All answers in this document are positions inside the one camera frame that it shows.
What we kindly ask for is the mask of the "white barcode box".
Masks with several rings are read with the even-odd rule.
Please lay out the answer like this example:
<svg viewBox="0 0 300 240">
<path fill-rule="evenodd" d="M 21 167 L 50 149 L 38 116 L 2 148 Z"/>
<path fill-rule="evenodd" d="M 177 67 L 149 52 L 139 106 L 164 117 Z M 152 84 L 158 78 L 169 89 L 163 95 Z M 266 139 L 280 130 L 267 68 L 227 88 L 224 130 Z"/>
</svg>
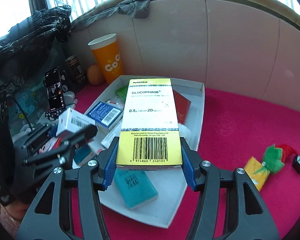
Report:
<svg viewBox="0 0 300 240">
<path fill-rule="evenodd" d="M 95 125 L 95 120 L 72 108 L 69 108 L 58 118 L 56 136 L 64 138 L 67 135 L 84 129 L 88 125 Z"/>
</svg>

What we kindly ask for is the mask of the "white yellow Glucophage box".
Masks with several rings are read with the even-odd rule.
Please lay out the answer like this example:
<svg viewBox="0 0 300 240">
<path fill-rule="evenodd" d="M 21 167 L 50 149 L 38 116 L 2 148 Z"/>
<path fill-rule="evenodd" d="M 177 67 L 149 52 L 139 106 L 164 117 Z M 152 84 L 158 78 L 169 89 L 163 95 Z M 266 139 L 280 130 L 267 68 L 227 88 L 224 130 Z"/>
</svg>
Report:
<svg viewBox="0 0 300 240">
<path fill-rule="evenodd" d="M 133 169 L 180 167 L 177 111 L 169 78 L 131 79 L 116 164 Z"/>
</svg>

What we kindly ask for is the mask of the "red cigarette box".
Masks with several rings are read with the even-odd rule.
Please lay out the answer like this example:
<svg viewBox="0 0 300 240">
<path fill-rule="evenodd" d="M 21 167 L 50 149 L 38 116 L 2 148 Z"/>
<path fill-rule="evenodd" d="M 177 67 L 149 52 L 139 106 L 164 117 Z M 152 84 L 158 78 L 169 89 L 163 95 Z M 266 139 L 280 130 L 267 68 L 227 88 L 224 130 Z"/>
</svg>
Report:
<svg viewBox="0 0 300 240">
<path fill-rule="evenodd" d="M 175 109 L 177 111 L 177 119 L 181 124 L 185 124 L 185 120 L 190 109 L 191 102 L 176 90 L 173 90 L 173 96 L 175 101 Z"/>
</svg>

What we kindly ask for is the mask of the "yellow orange packet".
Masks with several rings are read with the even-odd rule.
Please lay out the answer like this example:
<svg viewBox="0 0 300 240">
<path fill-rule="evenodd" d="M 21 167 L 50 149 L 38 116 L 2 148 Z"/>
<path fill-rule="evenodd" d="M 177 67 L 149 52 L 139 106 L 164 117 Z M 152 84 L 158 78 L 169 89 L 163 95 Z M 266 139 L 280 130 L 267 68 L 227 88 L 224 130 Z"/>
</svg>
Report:
<svg viewBox="0 0 300 240">
<path fill-rule="evenodd" d="M 244 167 L 244 170 L 248 174 L 258 191 L 261 191 L 270 175 L 270 171 L 254 157 L 251 157 L 248 160 Z"/>
</svg>

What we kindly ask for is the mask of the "black smartphone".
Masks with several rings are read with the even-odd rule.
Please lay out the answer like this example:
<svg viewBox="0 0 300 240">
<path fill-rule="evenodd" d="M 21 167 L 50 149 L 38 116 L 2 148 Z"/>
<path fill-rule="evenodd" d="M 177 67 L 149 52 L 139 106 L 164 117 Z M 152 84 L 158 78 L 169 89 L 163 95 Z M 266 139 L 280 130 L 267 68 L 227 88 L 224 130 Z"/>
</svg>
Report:
<svg viewBox="0 0 300 240">
<path fill-rule="evenodd" d="M 55 67 L 45 73 L 47 99 L 52 113 L 62 113 L 66 109 L 60 71 Z"/>
</svg>

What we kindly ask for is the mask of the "green red plush elf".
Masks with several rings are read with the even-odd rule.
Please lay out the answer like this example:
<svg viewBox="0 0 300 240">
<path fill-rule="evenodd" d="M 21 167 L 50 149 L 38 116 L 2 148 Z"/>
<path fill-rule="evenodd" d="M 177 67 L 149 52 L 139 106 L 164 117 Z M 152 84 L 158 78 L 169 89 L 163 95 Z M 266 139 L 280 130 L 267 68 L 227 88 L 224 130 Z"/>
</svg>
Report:
<svg viewBox="0 0 300 240">
<path fill-rule="evenodd" d="M 273 144 L 266 148 L 263 154 L 262 166 L 272 174 L 280 172 L 291 155 L 297 155 L 297 151 L 287 144 L 279 146 Z"/>
</svg>

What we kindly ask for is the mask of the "blue white medicine box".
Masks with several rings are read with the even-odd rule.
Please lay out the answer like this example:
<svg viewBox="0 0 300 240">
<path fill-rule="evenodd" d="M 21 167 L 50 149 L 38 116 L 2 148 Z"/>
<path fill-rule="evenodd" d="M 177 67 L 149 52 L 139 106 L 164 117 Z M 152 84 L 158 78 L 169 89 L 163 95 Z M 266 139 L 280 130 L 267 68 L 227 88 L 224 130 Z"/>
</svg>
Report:
<svg viewBox="0 0 300 240">
<path fill-rule="evenodd" d="M 100 101 L 87 112 L 87 116 L 95 120 L 100 132 L 108 134 L 121 120 L 123 110 Z"/>
</svg>

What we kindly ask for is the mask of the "pink red bed sheet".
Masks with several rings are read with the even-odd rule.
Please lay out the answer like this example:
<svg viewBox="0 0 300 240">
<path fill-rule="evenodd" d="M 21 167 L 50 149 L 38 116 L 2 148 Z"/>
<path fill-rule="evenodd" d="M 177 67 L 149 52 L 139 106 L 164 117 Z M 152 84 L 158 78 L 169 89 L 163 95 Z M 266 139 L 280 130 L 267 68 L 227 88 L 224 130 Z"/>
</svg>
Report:
<svg viewBox="0 0 300 240">
<path fill-rule="evenodd" d="M 261 159 L 270 145 L 287 144 L 300 154 L 300 112 L 262 100 L 218 90 L 205 91 L 204 121 L 198 151 L 225 170 Z M 284 239 L 300 239 L 300 174 L 287 159 L 281 172 L 269 176 L 261 195 Z M 104 207 L 111 239 L 184 239 L 199 194 L 187 189 L 168 229 L 127 218 Z"/>
</svg>

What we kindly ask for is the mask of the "white cardboard tray box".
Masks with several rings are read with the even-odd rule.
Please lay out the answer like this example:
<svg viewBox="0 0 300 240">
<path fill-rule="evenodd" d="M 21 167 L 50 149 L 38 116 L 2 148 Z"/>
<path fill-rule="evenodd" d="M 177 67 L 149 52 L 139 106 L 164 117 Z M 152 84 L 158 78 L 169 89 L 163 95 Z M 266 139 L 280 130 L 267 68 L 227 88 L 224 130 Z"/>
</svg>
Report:
<svg viewBox="0 0 300 240">
<path fill-rule="evenodd" d="M 111 85 L 106 83 L 99 86 L 86 85 L 76 94 L 78 103 L 76 111 L 87 114 L 98 102 L 122 100 L 115 94 L 116 90 L 129 84 L 133 76 L 123 75 L 116 79 Z M 192 150 L 198 150 L 202 132 L 205 87 L 203 83 L 171 79 L 172 88 L 179 94 L 190 100 L 190 109 L 187 113 L 185 126 L 190 130 L 186 141 Z M 143 204 L 136 209 L 129 209 L 115 183 L 112 183 L 107 191 L 100 192 L 101 204 L 138 222 L 168 228 L 177 213 L 182 198 L 187 188 L 183 172 L 180 168 L 172 168 L 159 171 L 148 171 L 147 176 L 158 192 L 155 200 Z"/>
</svg>

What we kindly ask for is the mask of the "teal small box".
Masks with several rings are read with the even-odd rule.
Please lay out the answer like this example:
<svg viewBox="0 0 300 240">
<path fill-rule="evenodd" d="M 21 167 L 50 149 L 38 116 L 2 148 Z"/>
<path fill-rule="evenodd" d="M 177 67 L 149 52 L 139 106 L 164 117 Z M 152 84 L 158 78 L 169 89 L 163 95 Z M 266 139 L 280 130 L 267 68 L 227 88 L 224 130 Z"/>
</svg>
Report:
<svg viewBox="0 0 300 240">
<path fill-rule="evenodd" d="M 158 192 L 144 171 L 117 169 L 114 181 L 129 209 L 136 209 L 158 197 Z"/>
</svg>

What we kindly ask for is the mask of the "black plastic bag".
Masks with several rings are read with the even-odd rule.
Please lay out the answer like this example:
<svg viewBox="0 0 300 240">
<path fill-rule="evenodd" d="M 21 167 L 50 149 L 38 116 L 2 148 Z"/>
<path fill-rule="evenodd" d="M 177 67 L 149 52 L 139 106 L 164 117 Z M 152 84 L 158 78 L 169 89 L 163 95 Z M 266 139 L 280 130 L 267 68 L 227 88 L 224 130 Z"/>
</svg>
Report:
<svg viewBox="0 0 300 240">
<path fill-rule="evenodd" d="M 68 40 L 70 16 L 69 5 L 35 11 L 10 29 L 0 40 L 0 91 L 13 92 L 39 72 L 54 40 Z"/>
</svg>

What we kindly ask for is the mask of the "green sachet packet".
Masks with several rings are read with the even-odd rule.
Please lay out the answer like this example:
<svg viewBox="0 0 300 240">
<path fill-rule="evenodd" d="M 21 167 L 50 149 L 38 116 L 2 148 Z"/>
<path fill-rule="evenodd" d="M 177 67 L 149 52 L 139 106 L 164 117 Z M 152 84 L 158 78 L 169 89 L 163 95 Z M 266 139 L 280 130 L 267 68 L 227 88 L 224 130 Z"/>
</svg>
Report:
<svg viewBox="0 0 300 240">
<path fill-rule="evenodd" d="M 115 94 L 123 101 L 126 101 L 128 86 L 123 86 L 115 90 Z"/>
</svg>

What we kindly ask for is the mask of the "white plush bear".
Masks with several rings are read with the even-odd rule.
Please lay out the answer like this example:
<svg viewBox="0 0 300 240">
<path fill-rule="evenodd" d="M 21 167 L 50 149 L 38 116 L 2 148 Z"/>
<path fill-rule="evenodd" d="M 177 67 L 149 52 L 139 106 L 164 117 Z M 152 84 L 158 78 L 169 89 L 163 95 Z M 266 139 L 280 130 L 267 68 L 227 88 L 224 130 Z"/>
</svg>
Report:
<svg viewBox="0 0 300 240">
<path fill-rule="evenodd" d="M 178 123 L 179 137 L 184 138 L 187 142 L 191 140 L 191 131 L 183 124 Z"/>
</svg>

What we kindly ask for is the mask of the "orange paper cup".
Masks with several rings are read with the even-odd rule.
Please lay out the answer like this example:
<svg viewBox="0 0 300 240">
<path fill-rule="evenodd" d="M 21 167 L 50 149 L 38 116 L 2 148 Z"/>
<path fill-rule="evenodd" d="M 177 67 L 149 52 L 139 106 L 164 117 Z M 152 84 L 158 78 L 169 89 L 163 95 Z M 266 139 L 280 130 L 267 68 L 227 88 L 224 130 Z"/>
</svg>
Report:
<svg viewBox="0 0 300 240">
<path fill-rule="evenodd" d="M 111 84 L 124 74 L 116 34 L 108 34 L 88 43 L 106 82 Z"/>
</svg>

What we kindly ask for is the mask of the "grey cloth on ledge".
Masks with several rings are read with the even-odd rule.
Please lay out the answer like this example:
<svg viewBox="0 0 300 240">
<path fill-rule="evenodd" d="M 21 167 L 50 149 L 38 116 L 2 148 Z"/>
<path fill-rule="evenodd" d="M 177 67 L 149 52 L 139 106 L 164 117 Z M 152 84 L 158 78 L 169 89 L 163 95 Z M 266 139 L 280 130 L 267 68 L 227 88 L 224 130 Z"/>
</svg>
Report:
<svg viewBox="0 0 300 240">
<path fill-rule="evenodd" d="M 124 0 L 114 7 L 100 12 L 91 12 L 89 15 L 82 15 L 72 24 L 71 31 L 79 32 L 93 24 L 97 20 L 109 18 L 115 13 L 128 15 L 131 18 L 147 18 L 149 16 L 149 4 L 155 0 Z"/>
</svg>

